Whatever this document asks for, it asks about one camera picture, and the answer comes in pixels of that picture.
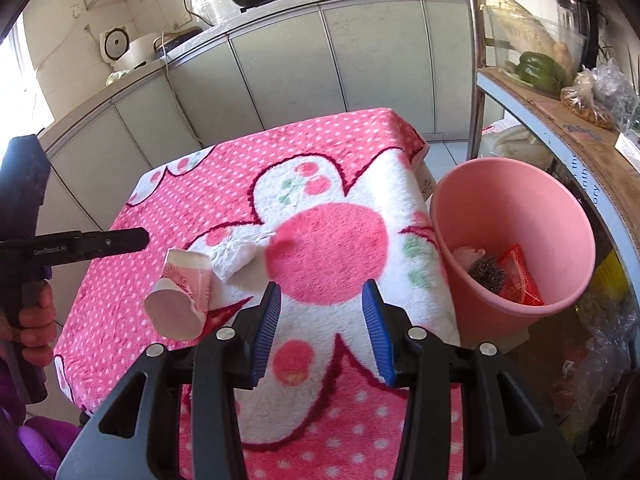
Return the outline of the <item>person's left hand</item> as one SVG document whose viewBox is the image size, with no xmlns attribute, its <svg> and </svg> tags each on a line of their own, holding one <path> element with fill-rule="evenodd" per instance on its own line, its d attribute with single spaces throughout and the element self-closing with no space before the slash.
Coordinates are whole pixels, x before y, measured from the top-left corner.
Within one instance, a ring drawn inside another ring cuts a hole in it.
<svg viewBox="0 0 640 480">
<path fill-rule="evenodd" d="M 22 328 L 11 327 L 1 315 L 1 357 L 6 357 L 6 342 L 17 342 L 23 348 L 23 358 L 32 365 L 46 367 L 53 361 L 52 344 L 56 337 L 55 306 L 53 292 L 48 282 L 43 282 L 38 299 L 20 312 Z"/>
</svg>

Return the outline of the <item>purple sleeve forearm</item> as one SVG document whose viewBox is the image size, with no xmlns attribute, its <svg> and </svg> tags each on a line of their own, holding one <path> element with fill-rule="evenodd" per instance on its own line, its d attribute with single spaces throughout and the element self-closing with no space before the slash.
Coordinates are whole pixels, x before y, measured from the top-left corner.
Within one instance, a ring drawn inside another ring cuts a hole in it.
<svg viewBox="0 0 640 480">
<path fill-rule="evenodd" d="M 50 479 L 54 479 L 62 460 L 80 434 L 80 428 L 47 417 L 26 418 L 26 405 L 17 397 L 4 361 L 1 361 L 1 409 L 29 455 Z"/>
</svg>

